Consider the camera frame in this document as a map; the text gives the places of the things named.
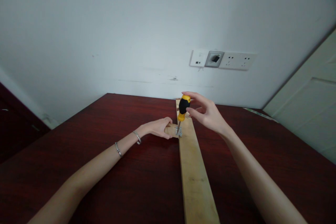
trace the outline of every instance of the small wood block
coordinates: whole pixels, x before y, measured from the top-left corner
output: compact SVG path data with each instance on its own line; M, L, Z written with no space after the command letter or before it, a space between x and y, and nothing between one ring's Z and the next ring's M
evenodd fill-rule
M192 121L187 112L179 138L185 223L220 223Z
M177 127L177 124L168 124L165 127L164 132L168 135L171 135L172 137L178 138L179 136L176 135L176 127Z

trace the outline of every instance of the silver bangle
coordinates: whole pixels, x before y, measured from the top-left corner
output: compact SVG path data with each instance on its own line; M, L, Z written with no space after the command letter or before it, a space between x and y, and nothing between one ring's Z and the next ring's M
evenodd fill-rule
M119 156L122 157L122 154L121 154L121 152L120 152L120 150L118 148L117 142L115 142L114 144L115 144L115 147L117 148L117 152L119 153Z
M136 131L133 131L133 133L138 137L137 144L141 144L141 139Z

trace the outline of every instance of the wooden table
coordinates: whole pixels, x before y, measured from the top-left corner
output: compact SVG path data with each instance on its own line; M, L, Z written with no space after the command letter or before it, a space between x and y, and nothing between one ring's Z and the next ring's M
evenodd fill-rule
M334 164L274 121L218 108L309 223L335 223ZM176 123L174 100L104 95L0 165L0 223L26 223L82 165L166 116ZM263 223L224 141L194 125L221 223ZM184 223L177 139L144 137L85 196L71 223Z

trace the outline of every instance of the white door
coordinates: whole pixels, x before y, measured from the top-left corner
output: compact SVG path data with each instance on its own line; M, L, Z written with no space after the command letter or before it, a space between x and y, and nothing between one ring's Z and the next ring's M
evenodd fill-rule
M264 111L336 164L336 30Z

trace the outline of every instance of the wall outlet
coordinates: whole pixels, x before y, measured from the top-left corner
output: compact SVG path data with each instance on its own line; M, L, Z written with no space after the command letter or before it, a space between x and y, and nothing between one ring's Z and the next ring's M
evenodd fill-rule
M257 54L227 52L219 65L221 69L248 70L252 66Z
M204 67L207 56L208 51L202 49L193 50L189 66Z
M210 51L205 62L206 67L219 67L224 53L219 51Z

